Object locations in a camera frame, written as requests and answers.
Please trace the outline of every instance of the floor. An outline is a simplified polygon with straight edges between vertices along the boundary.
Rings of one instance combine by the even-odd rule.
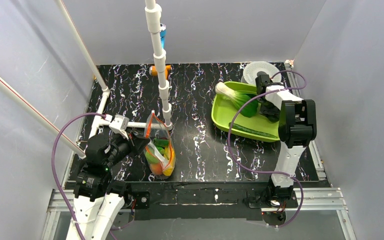
[[[65,240],[70,215],[62,212],[54,240]],[[125,226],[127,213],[115,218],[116,226]],[[246,219],[155,219],[134,221],[123,230],[113,231],[119,240],[345,240],[337,212],[334,210],[302,211],[296,219],[276,231],[263,221]]]
[[[274,63],[284,70],[283,63]],[[151,110],[158,116],[161,112],[157,77],[149,75],[149,66],[101,65],[99,71],[110,88],[104,113],[120,114],[134,122],[145,122]],[[172,104],[174,124],[171,137],[176,151],[176,166],[166,181],[172,182],[267,182],[268,175],[257,175],[239,169],[233,164],[227,151],[227,133],[212,123],[211,109],[215,96],[214,86],[218,82],[241,80],[246,63],[172,64],[169,81],[169,102]],[[287,74],[282,79],[289,85]],[[87,112],[96,112],[101,100],[101,88],[94,83]],[[93,117],[84,121],[80,140],[89,136]],[[98,134],[111,138],[108,127]],[[264,143],[240,136],[232,140],[240,161],[247,167],[259,171],[275,169],[280,143]],[[69,180],[75,180],[79,158],[73,159]],[[112,169],[114,179],[119,181],[159,181],[149,170],[145,157],[127,158]],[[296,169],[300,181],[318,181],[310,151],[301,156]]]

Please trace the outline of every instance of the black table surface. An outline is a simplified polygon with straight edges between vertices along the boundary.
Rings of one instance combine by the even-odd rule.
[[[283,63],[273,63],[284,70]],[[169,74],[173,130],[171,137],[176,152],[176,164],[172,175],[164,181],[171,182],[268,182],[269,175],[256,174],[241,169],[233,162],[227,150],[227,133],[216,128],[211,119],[214,87],[218,82],[241,80],[246,63],[197,63],[172,64]],[[110,88],[104,113],[120,114],[131,122],[146,122],[151,110],[160,119],[162,105],[159,98],[158,79],[150,76],[149,64],[101,65],[99,71]],[[282,80],[289,86],[288,75]],[[93,84],[87,112],[96,112],[102,90]],[[81,130],[81,146],[86,147],[93,117],[86,117]],[[101,127],[97,134],[111,139],[109,127]],[[261,142],[233,135],[234,153],[242,164],[258,171],[273,171],[280,152],[280,142]],[[74,156],[69,180],[75,180],[79,158]],[[299,160],[296,176],[300,181],[318,181],[316,168],[309,149]],[[148,167],[145,156],[128,157],[112,169],[119,181],[160,181]]]

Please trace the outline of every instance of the plastic bag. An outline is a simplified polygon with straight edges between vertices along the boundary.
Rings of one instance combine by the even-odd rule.
[[[154,111],[146,120],[143,135],[151,139],[151,142],[143,150],[151,172],[159,178],[170,177],[175,169],[175,149],[173,148],[169,130],[155,116]]]

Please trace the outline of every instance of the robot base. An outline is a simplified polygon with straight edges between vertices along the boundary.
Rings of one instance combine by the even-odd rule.
[[[246,192],[246,199],[244,199],[244,203],[250,209],[261,209],[261,208],[273,208],[273,212],[275,212],[279,207],[273,206],[271,204],[272,200],[278,201],[281,206],[286,204],[285,208],[298,208],[297,196],[295,195],[295,191],[292,191],[291,197],[283,198],[282,200],[273,199],[272,197],[268,197],[265,192],[257,192],[257,191],[248,191]]]

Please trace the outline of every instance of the gray wall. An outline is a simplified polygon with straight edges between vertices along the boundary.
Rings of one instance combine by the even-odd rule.
[[[168,63],[285,61],[325,0],[158,0]],[[144,0],[66,0],[96,64],[153,63]]]
[[[295,59],[358,239],[384,239],[384,1],[328,0]]]
[[[53,1],[0,1],[0,76],[57,127],[85,110],[92,72]],[[79,123],[67,129],[74,139]],[[39,239],[55,136],[0,92],[0,240]],[[70,151],[63,143],[62,178]]]

